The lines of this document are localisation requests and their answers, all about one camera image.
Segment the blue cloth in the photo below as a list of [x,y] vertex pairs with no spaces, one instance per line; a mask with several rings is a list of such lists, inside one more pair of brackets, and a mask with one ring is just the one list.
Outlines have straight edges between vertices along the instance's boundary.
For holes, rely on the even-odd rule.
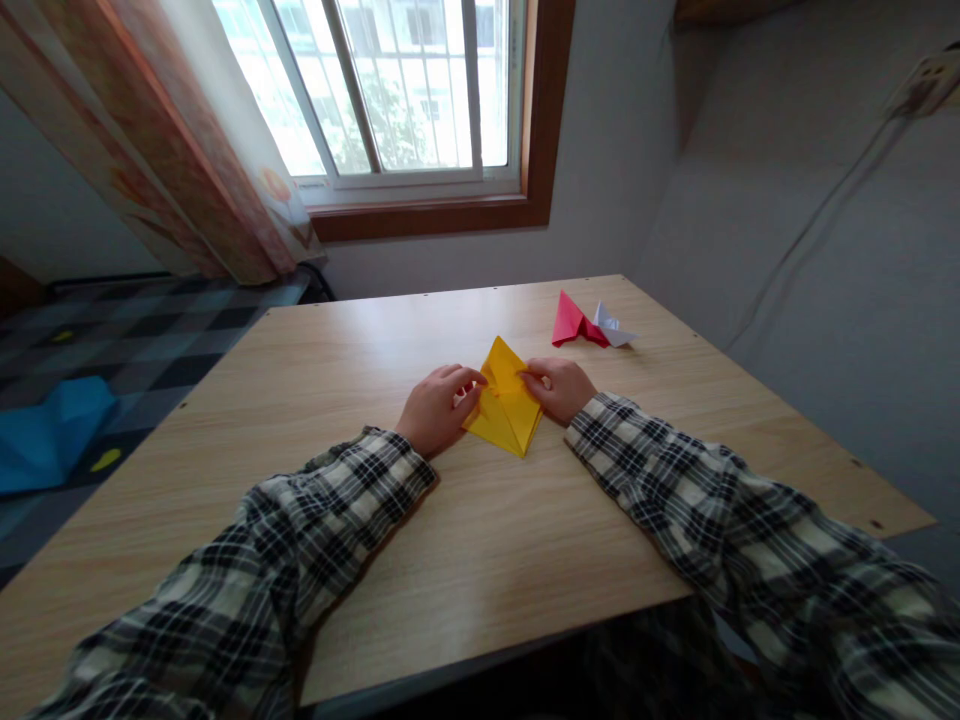
[[0,494],[63,485],[116,406],[102,378],[85,377],[42,405],[0,413]]

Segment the red paper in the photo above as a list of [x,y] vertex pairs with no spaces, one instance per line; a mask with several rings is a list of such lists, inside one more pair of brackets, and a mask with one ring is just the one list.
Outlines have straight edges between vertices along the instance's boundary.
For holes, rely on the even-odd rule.
[[577,307],[563,290],[560,291],[560,303],[557,305],[557,319],[553,324],[553,344],[560,347],[565,342],[574,340],[583,335],[590,342],[600,347],[608,347],[607,338],[600,328],[587,320],[587,316]]

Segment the white wall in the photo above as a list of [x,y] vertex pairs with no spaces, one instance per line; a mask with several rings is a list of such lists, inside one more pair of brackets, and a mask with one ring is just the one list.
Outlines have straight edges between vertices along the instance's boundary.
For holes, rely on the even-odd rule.
[[0,255],[41,283],[163,268],[0,91]]
[[544,230],[332,242],[341,298],[623,272],[656,216],[678,153],[672,0],[577,5],[553,214]]
[[[811,0],[738,30],[633,278],[719,347],[955,0]],[[960,115],[917,121],[730,353],[942,522],[894,541],[960,590]]]

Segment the paper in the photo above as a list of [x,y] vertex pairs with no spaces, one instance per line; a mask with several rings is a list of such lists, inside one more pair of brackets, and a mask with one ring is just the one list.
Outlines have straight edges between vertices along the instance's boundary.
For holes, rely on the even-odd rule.
[[600,328],[600,332],[604,334],[604,337],[606,337],[614,347],[626,345],[631,340],[636,340],[640,337],[634,333],[621,330],[620,321],[607,312],[603,300],[597,305],[597,312],[593,316],[593,322]]
[[587,316],[577,307],[563,290],[560,291],[560,303],[557,305],[557,319],[553,323],[553,344],[560,347],[565,342],[583,335],[587,340],[595,342],[600,347],[607,347],[610,343],[596,325],[587,320]]
[[463,423],[468,432],[518,457],[527,454],[543,414],[540,403],[517,374],[526,368],[497,336],[480,369],[488,384],[480,393],[477,407]]
[[0,495],[63,485],[112,417],[99,377],[64,380],[42,405],[0,413]]

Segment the tree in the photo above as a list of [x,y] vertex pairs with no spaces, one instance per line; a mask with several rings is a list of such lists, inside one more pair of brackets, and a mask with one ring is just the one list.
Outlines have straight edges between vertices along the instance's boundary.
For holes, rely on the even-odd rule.
[[[380,81],[377,82],[372,67],[360,72],[367,117],[373,127],[381,162],[390,170],[419,169],[427,156],[427,136],[422,121],[413,113],[413,108],[409,110],[411,117],[408,120],[407,105],[396,81],[389,78],[380,78]],[[336,117],[329,117],[326,112],[323,115],[321,125],[337,170],[345,175],[370,172],[363,138],[353,113],[340,112],[343,126]]]

